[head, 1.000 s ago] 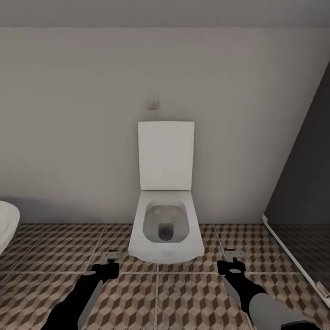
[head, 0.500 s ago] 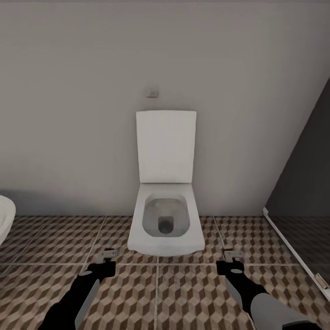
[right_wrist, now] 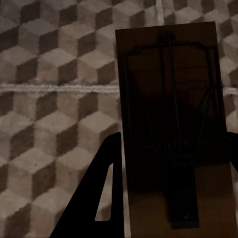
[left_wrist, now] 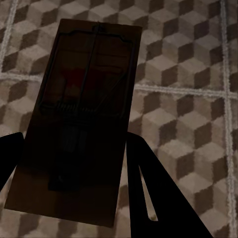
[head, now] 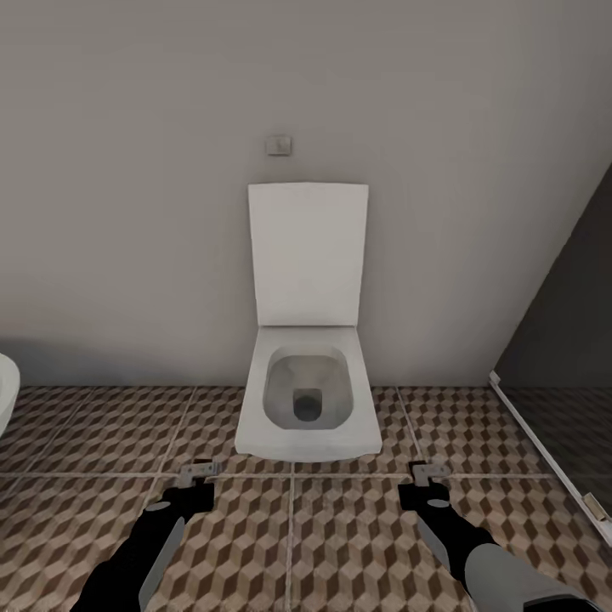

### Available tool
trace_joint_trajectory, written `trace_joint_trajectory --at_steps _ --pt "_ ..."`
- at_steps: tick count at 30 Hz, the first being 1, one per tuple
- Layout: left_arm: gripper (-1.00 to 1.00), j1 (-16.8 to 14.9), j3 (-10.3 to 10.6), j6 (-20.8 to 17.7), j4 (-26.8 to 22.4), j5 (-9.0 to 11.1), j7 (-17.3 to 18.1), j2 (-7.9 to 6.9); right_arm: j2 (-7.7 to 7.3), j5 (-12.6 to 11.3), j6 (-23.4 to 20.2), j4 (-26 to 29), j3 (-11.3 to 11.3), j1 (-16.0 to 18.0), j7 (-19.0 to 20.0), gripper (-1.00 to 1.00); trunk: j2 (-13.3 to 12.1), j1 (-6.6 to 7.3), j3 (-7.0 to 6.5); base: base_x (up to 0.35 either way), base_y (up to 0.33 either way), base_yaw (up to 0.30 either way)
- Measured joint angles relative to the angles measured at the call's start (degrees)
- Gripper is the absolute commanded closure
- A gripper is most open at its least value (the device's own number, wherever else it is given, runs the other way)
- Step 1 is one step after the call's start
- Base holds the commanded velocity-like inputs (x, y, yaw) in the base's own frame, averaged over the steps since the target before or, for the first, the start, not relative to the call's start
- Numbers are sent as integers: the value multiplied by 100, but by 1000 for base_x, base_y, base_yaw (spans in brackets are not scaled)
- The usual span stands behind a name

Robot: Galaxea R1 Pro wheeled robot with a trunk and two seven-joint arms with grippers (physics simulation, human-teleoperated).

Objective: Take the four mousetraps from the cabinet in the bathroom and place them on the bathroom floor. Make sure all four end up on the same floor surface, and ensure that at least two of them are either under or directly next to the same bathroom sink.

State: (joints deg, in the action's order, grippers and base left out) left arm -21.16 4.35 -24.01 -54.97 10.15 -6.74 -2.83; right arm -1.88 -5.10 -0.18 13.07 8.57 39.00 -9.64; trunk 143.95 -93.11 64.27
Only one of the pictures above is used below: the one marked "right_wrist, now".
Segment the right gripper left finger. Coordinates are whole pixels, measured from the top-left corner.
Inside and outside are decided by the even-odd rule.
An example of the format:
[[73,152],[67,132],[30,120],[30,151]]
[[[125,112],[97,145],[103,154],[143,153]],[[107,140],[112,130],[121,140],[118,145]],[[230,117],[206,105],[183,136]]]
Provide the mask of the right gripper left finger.
[[[111,218],[95,221],[113,163]],[[105,138],[50,238],[124,238],[121,133]]]

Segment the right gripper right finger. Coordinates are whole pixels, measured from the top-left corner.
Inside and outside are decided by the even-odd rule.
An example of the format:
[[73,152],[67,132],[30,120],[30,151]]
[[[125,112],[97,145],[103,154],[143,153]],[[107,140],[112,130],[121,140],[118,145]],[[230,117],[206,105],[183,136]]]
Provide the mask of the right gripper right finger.
[[238,172],[238,134],[228,131],[227,137],[231,139],[231,142],[228,143],[229,160]]

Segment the mousetrap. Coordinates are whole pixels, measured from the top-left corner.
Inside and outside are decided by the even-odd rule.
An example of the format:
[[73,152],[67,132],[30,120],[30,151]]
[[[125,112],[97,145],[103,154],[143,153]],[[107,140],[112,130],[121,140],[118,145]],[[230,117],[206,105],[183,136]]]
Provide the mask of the mousetrap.
[[115,35],[131,238],[238,238],[215,21]]

